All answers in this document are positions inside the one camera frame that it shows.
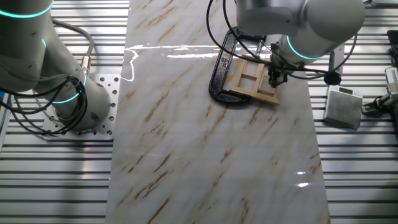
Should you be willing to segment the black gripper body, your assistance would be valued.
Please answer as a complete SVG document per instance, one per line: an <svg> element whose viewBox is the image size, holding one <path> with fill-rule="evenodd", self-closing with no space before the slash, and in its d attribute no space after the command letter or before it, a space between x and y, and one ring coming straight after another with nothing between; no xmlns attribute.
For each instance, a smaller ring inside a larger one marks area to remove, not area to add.
<svg viewBox="0 0 398 224"><path fill-rule="evenodd" d="M268 75L270 77L287 77L291 74L292 71L289 70L289 67L285 65L279 66L272 63L268 68Z"/></svg>

